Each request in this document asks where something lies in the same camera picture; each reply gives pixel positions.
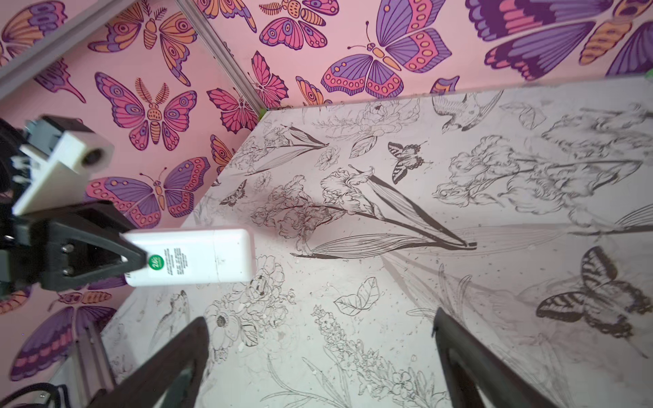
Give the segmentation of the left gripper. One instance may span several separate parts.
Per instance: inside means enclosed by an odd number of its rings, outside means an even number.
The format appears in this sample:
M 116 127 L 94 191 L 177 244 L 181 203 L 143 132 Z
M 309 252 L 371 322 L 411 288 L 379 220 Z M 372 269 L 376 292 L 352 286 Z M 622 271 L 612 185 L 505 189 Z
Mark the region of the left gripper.
M 146 265 L 146 252 L 123 236 L 133 227 L 111 202 L 56 206 L 56 124 L 23 130 L 1 122 L 1 299 L 40 282 L 63 292 Z M 45 236 L 40 217 L 45 212 Z

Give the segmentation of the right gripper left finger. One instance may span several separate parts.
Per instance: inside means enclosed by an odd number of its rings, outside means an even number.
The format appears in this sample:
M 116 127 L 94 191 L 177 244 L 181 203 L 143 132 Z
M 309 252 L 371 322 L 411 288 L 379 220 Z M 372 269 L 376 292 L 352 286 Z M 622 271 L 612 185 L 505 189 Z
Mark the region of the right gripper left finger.
M 92 407 L 193 407 L 208 360 L 207 322 L 197 317 Z

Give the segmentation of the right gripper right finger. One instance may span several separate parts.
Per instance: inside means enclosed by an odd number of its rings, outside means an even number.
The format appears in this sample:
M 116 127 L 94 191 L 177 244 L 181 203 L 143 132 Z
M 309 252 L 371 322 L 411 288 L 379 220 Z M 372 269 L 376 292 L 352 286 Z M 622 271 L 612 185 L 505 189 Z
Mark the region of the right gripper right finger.
M 442 308 L 435 313 L 432 337 L 452 407 L 554 406 Z

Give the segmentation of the white remote with green sticker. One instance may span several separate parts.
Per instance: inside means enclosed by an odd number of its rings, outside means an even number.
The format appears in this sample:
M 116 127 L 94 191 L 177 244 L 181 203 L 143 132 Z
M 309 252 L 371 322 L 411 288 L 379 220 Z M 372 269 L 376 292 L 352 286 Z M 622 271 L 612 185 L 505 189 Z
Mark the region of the white remote with green sticker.
M 131 287 L 248 282 L 255 275 L 253 235 L 244 228 L 138 229 L 122 237 L 146 253 L 125 275 Z

